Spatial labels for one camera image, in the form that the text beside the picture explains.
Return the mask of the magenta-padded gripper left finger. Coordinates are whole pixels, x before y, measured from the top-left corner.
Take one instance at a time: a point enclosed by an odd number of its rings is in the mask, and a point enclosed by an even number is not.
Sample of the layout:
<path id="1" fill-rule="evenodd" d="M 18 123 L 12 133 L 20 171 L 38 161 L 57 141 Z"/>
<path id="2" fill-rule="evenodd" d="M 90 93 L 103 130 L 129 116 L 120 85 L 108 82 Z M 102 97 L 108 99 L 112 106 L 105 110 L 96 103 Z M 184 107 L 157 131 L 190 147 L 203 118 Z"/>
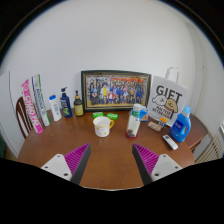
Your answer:
<path id="1" fill-rule="evenodd" d="M 91 145 L 87 143 L 66 155 L 56 154 L 42 169 L 79 185 L 90 154 Z"/>

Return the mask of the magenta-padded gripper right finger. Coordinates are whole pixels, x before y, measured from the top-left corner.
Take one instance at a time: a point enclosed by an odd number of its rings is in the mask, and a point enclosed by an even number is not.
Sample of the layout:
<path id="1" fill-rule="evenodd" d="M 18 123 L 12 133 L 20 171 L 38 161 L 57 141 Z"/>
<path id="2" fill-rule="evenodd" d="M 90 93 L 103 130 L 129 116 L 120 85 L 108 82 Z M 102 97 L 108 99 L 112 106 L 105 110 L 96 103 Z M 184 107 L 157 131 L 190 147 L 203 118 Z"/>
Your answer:
<path id="1" fill-rule="evenodd" d="M 182 169 L 167 154 L 158 155 L 136 143 L 132 146 L 132 153 L 144 185 L 148 185 Z"/>

